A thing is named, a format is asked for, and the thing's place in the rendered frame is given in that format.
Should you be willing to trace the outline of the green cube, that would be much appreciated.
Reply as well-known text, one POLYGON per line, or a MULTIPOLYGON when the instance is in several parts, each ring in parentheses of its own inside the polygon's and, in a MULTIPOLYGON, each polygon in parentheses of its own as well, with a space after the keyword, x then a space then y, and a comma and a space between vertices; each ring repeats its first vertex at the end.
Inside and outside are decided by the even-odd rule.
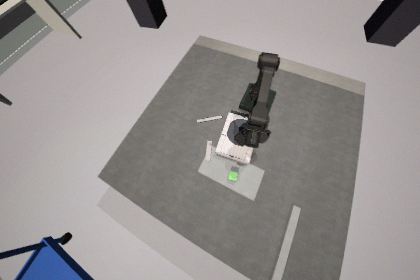
POLYGON ((238 172, 230 171, 229 180, 237 181, 238 172))

